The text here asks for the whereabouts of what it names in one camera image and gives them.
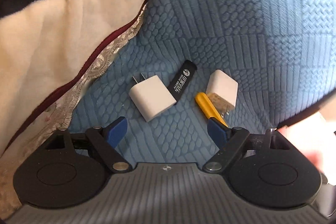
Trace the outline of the yellow handled screwdriver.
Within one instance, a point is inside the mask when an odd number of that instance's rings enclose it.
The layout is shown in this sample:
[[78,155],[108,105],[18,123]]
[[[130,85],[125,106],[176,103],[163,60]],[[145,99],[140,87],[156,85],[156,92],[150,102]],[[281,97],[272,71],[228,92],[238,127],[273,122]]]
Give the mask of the yellow handled screwdriver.
[[195,101],[207,119],[216,118],[218,121],[228,127],[228,124],[226,124],[222,116],[219,114],[219,112],[205,93],[198,93],[195,96]]

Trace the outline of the pink cardboard box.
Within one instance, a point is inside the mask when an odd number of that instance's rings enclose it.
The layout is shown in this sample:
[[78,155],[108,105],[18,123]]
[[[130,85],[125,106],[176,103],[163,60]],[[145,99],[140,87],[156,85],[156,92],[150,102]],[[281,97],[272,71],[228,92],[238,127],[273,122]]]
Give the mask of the pink cardboard box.
[[318,111],[278,131],[335,185],[335,118]]

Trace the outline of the white charger with prongs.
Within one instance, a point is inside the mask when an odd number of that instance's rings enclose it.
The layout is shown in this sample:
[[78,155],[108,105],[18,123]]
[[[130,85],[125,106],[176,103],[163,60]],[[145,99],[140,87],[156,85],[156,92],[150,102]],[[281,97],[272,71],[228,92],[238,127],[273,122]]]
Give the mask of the white charger with prongs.
[[236,107],[238,83],[229,75],[217,69],[210,75],[206,95],[224,118]]

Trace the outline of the black lighter with print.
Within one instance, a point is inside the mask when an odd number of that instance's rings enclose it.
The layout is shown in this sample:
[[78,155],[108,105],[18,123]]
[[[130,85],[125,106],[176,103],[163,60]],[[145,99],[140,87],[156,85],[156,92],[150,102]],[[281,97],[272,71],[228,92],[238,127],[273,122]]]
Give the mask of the black lighter with print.
[[197,66],[190,60],[185,60],[185,62],[180,67],[179,71],[170,81],[167,89],[174,97],[176,102],[178,102],[187,86],[191,82],[195,72],[197,71]]

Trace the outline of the small white charger cube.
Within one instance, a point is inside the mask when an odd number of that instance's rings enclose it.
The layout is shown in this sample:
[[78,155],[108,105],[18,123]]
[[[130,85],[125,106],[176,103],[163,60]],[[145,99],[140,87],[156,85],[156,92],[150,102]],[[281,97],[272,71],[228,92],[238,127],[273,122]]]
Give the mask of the small white charger cube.
[[131,87],[129,96],[144,120],[149,122],[177,101],[157,75],[146,78],[140,73],[140,76],[140,81],[132,77],[135,84]]

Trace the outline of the blue textured sofa cover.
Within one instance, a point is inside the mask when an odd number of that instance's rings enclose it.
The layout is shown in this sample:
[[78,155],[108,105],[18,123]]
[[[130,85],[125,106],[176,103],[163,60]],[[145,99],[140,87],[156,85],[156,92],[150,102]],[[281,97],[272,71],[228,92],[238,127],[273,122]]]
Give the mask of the blue textured sofa cover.
[[[141,75],[168,84],[186,60],[197,71],[182,98],[146,122],[129,89]],[[261,134],[301,112],[335,89],[335,0],[149,0],[138,34],[80,100],[69,130],[123,116],[118,151],[130,163],[202,165],[217,147],[194,97],[217,69],[238,82],[229,125]]]

